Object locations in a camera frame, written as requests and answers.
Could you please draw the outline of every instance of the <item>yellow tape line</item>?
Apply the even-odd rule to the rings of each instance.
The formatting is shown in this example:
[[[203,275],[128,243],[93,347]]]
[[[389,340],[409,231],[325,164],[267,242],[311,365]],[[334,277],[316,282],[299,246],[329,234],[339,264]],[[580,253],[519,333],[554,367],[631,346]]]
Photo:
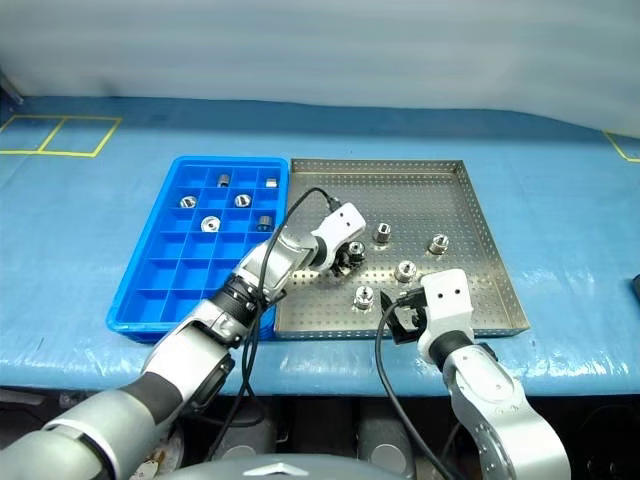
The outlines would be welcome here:
[[[602,132],[602,133],[604,133],[604,136],[609,139],[609,142],[611,142],[611,145],[613,145],[613,148],[616,149],[616,152],[618,152],[618,155],[624,158],[627,162],[640,163],[640,157],[630,157],[624,152],[624,150],[622,150],[620,145],[618,145],[618,142],[616,142],[615,138],[613,138],[613,135],[615,134],[611,132]]]
[[[46,119],[58,119],[60,120],[57,125],[51,130],[49,135],[44,139],[40,146],[36,150],[0,150],[0,155],[57,155],[66,157],[85,157],[95,158],[100,151],[104,148],[109,139],[113,136],[118,126],[122,122],[122,117],[102,117],[96,115],[12,115],[4,125],[0,126],[0,133],[5,130],[16,118],[46,118]],[[47,145],[51,143],[54,137],[58,134],[62,126],[67,120],[96,120],[96,121],[109,121],[113,122],[111,128],[107,131],[98,146],[92,152],[65,152],[57,150],[46,150]]]
[[[58,122],[58,125],[56,125],[56,127],[55,127],[53,130],[51,130],[51,133],[50,133],[49,135],[47,135],[47,138],[45,138],[45,139],[44,139],[44,142],[42,142],[42,143],[40,144],[40,146],[38,147],[38,151],[39,151],[39,152],[42,152],[42,151],[44,150],[44,147],[46,147],[47,145],[49,145],[49,142],[50,142],[51,140],[53,140],[53,137],[55,137],[55,136],[56,136],[56,133],[58,133],[58,132],[60,131],[60,129],[62,128],[62,125],[64,125],[64,122],[66,122],[66,121],[67,121],[67,119],[66,119],[66,117],[65,117],[65,118],[63,118],[62,120],[60,120],[60,121]]]

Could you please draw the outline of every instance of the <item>black cable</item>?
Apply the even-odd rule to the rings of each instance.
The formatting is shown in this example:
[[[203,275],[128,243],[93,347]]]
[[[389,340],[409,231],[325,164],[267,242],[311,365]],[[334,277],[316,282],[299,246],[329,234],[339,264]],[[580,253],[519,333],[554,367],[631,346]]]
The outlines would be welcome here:
[[[455,426],[449,432],[449,436],[447,437],[447,441],[444,442],[444,447],[442,447],[442,453],[440,454],[440,458],[443,462],[447,461],[447,456],[449,455],[449,450],[453,447],[453,441],[456,439],[456,435],[458,435],[458,431],[460,430],[460,422],[456,423]]]
[[[416,430],[416,427],[414,427],[413,423],[411,423],[411,420],[405,413],[404,409],[402,408],[402,405],[400,405],[400,401],[398,400],[398,397],[393,391],[393,387],[389,382],[389,378],[387,378],[387,374],[384,371],[384,365],[382,364],[382,334],[384,332],[384,326],[386,324],[387,318],[389,318],[389,315],[391,315],[391,313],[395,310],[397,306],[398,306],[397,301],[393,302],[389,306],[389,308],[387,308],[384,311],[384,314],[380,319],[380,324],[378,325],[378,331],[376,333],[376,343],[375,343],[376,368],[378,369],[378,375],[380,375],[380,380],[382,381],[382,385],[384,386],[384,389],[386,390],[387,395],[389,396],[389,400],[391,400],[391,403],[396,409],[396,413],[398,414],[398,417],[400,417],[400,420],[402,421],[405,428],[409,432],[409,435],[411,435],[411,438],[413,438],[413,441],[415,442],[415,444],[420,448],[424,456],[427,457],[427,459],[431,462],[431,464],[434,466],[434,468],[438,471],[440,475],[442,475],[446,480],[455,479],[456,477],[454,477],[451,474],[451,472],[449,472],[449,470],[447,470],[447,468],[442,464],[442,462],[438,459],[438,457],[436,457],[433,454],[433,452],[429,448],[429,445],[427,445],[427,443],[422,439],[422,437],[420,436],[420,433],[418,433],[418,430]]]
[[[298,198],[295,201],[295,203],[291,206],[291,208],[287,212],[287,215],[285,216],[282,223],[278,226],[278,228],[275,230],[275,232],[269,239],[269,243],[267,244],[267,250],[265,251],[265,255],[264,255],[264,260],[260,267],[260,277],[258,279],[257,292],[258,292],[258,295],[260,296],[260,301],[258,302],[258,307],[256,311],[256,320],[254,321],[251,332],[245,338],[244,350],[242,352],[242,384],[240,386],[240,390],[238,391],[233,404],[231,405],[231,409],[229,410],[229,413],[227,414],[227,417],[225,418],[225,421],[220,428],[220,432],[218,432],[218,436],[209,447],[209,451],[207,452],[207,456],[206,456],[207,460],[210,460],[211,458],[213,458],[215,451],[218,449],[218,447],[222,443],[222,439],[224,438],[224,435],[227,433],[227,430],[232,424],[232,421],[238,411],[238,408],[240,407],[240,403],[242,402],[242,397],[244,396],[245,391],[251,388],[249,385],[249,378],[251,376],[251,372],[253,370],[253,364],[256,358],[256,353],[258,351],[258,342],[260,340],[260,317],[262,316],[264,304],[266,303],[264,299],[263,291],[264,291],[264,282],[265,282],[265,276],[267,272],[267,263],[269,261],[269,256],[271,255],[271,252],[275,247],[278,237],[280,236],[280,234],[282,233],[282,230],[284,229],[287,222],[289,221],[289,218],[291,218],[291,216],[295,213],[295,211],[298,209],[300,204],[302,204],[302,202],[314,192],[318,192],[322,194],[322,196],[324,196],[325,200],[327,201],[327,204],[329,205],[329,208],[332,211],[334,211],[340,205],[337,199],[331,197],[323,189],[319,187],[312,187],[306,192],[304,192],[300,196],[300,198]],[[249,346],[251,346],[251,354],[248,353]]]
[[[44,420],[40,415],[37,415],[35,413],[33,413],[31,410],[29,410],[26,407],[16,407],[16,408],[0,408],[0,413],[3,412],[22,412],[22,413],[26,413],[27,415],[29,415],[31,418],[33,418],[34,420],[40,422],[42,424],[42,426],[44,426],[48,420]]]
[[[188,420],[196,421],[196,422],[202,422],[202,423],[207,423],[209,425],[214,425],[216,427],[221,427],[222,425],[224,425],[224,420],[221,420],[219,418],[207,417],[205,415],[188,415],[185,418],[187,418]],[[256,425],[261,424],[264,421],[264,419],[265,419],[264,413],[260,412],[258,416],[256,416],[256,418],[252,418],[250,420],[234,420],[233,422],[231,422],[230,427],[231,428],[255,427]]]

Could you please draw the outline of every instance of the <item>metal cylinder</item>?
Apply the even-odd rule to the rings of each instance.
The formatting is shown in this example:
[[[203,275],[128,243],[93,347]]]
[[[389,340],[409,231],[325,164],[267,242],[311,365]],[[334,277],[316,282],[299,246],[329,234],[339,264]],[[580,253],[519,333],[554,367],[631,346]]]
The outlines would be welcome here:
[[[220,219],[211,215],[210,217],[204,217],[200,222],[200,230],[203,232],[217,232],[220,230]]]
[[[381,223],[373,232],[373,240],[378,243],[389,243],[391,238],[391,227],[388,223]]]
[[[416,267],[415,263],[409,260],[403,260],[396,267],[394,276],[399,282],[409,283],[415,278],[417,271],[418,268]]]
[[[364,255],[364,243],[351,242],[347,248],[349,255]]]
[[[358,458],[399,475],[415,479],[416,465],[409,436],[395,412],[377,399],[360,401]]]
[[[258,226],[256,230],[259,232],[273,232],[273,217],[269,215],[262,215],[258,219]]]
[[[246,193],[242,193],[235,198],[233,203],[235,203],[238,208],[247,208],[251,205],[251,197]]]
[[[231,183],[231,177],[229,175],[227,175],[226,173],[222,173],[220,174],[220,176],[218,177],[218,186],[219,187],[228,187],[229,183]]]
[[[182,197],[180,199],[180,208],[194,208],[198,203],[198,199],[193,195],[189,195],[188,197]]]
[[[356,289],[353,304],[360,310],[368,310],[373,305],[373,289],[367,285],[361,285]]]
[[[447,248],[449,248],[449,237],[442,233],[433,237],[433,240],[431,240],[429,244],[429,251],[434,255],[442,255],[447,251]]]

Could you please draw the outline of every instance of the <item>blue plastic tray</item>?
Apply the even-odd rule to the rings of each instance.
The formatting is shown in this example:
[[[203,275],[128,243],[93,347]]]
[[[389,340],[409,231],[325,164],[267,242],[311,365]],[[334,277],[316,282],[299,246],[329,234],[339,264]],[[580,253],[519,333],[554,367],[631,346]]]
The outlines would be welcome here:
[[[218,187],[220,174],[230,175]],[[276,178],[277,188],[266,188]],[[180,157],[162,185],[129,266],[107,315],[114,332],[139,342],[156,342],[178,324],[200,299],[222,286],[238,261],[271,233],[257,230],[270,215],[278,225],[286,213],[289,168],[267,157]],[[250,207],[234,205],[236,195],[251,196]],[[181,208],[193,195],[195,208]],[[202,232],[204,217],[221,220],[217,233]],[[273,336],[275,309],[262,316],[261,338]]]

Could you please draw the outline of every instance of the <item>stainless steel tray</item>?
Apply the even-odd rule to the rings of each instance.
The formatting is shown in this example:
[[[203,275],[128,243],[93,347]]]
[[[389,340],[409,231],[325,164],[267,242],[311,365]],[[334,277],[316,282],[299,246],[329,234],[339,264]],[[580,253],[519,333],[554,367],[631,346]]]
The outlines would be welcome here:
[[[477,335],[508,336],[529,328],[461,161],[293,160],[289,204],[312,186],[360,210],[367,221],[367,230],[359,239],[366,246],[366,261],[343,278],[296,272],[278,309],[278,337],[373,336],[382,315],[380,290],[395,298],[418,286],[417,281],[400,284],[395,280],[394,270],[402,260],[417,265],[416,279],[449,268],[464,269]],[[321,198],[310,198],[291,219],[290,227],[309,231],[326,213]],[[386,247],[372,239],[380,222],[391,225],[391,242]],[[451,242],[442,256],[427,251],[437,233],[448,235]],[[367,312],[353,306],[360,285],[371,286],[376,294]],[[410,327],[408,314],[400,313],[401,321]]]

